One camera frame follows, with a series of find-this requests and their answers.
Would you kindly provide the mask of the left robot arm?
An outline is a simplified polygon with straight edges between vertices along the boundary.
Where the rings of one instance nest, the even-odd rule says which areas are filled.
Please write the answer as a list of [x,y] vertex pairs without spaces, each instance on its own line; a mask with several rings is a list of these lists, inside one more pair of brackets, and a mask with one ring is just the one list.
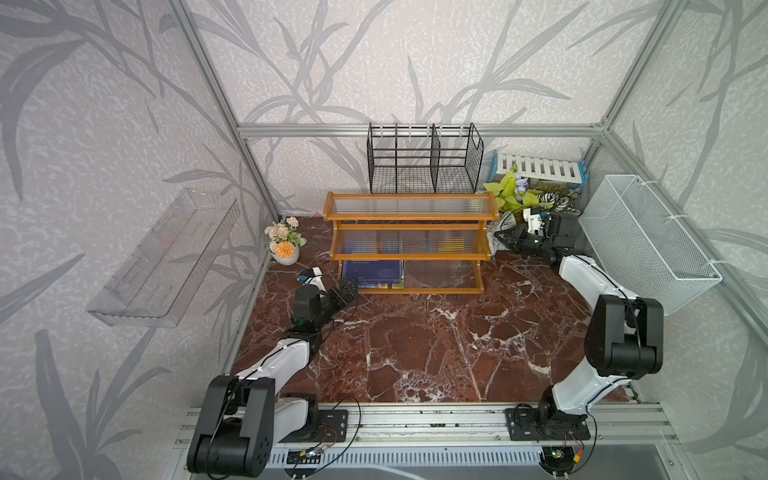
[[296,290],[291,324],[262,359],[208,385],[187,451],[186,467],[210,479],[259,476],[273,446],[291,436],[310,439],[319,428],[311,395],[278,394],[307,367],[323,344],[323,330],[359,296],[358,279],[306,274]]

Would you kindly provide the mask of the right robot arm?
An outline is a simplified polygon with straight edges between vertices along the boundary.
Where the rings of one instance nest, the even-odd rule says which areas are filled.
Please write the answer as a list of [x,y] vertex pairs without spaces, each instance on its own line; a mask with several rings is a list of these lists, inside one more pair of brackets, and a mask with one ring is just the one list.
[[572,247],[570,238],[514,236],[516,248],[548,261],[587,301],[591,318],[584,358],[562,381],[549,386],[535,407],[518,404],[505,411],[513,441],[581,441],[596,431],[591,408],[619,387],[663,364],[664,309],[655,299],[624,288],[597,262]]

